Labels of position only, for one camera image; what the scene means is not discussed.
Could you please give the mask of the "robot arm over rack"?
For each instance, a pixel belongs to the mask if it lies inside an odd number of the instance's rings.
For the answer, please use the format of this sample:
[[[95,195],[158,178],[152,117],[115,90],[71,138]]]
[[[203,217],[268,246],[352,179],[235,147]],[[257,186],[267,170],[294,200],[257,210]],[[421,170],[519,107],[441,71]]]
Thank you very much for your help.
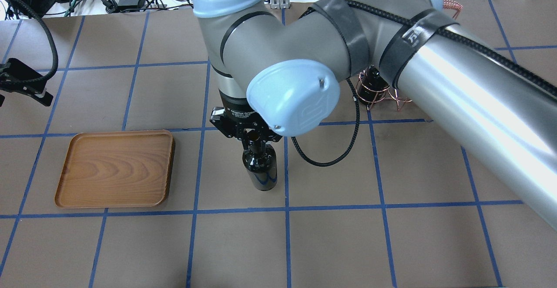
[[[444,14],[443,0],[319,0],[283,26],[263,0],[193,0],[224,107],[245,148],[308,133],[339,82],[370,66],[556,227],[556,88]]]

